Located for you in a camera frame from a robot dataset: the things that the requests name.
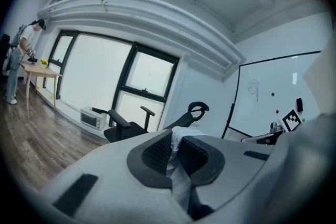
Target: black cap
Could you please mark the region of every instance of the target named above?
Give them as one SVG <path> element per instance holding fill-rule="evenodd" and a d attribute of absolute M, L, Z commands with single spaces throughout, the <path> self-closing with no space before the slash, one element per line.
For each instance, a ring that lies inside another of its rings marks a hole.
<path fill-rule="evenodd" d="M 43 30 L 46 30 L 46 23 L 43 19 L 40 19 L 36 22 Z"/>

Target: white sneaker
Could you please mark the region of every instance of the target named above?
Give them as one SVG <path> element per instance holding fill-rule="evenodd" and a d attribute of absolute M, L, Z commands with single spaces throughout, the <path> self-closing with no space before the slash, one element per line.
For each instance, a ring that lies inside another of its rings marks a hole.
<path fill-rule="evenodd" d="M 11 100 L 11 102 L 9 102 L 8 104 L 16 104 L 17 101 L 15 99 Z"/>

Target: backpack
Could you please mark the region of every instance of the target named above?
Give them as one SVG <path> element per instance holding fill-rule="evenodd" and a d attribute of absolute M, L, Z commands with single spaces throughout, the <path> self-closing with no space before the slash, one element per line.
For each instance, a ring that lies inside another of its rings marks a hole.
<path fill-rule="evenodd" d="M 20 28 L 19 28 L 19 31 L 16 33 L 15 37 L 13 38 L 12 40 L 12 46 L 13 47 L 17 47 L 19 45 L 19 42 L 20 42 L 20 36 L 22 35 L 23 31 L 27 28 L 26 25 L 22 25 Z"/>

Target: white appliance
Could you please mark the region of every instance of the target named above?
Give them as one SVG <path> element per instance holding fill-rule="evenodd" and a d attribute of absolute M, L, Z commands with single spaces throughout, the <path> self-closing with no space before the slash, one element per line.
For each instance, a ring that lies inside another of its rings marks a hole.
<path fill-rule="evenodd" d="M 97 113 L 92 111 L 91 106 L 87 106 L 80 110 L 80 121 L 81 123 L 95 128 L 97 130 L 101 130 L 106 125 L 106 113 Z"/>

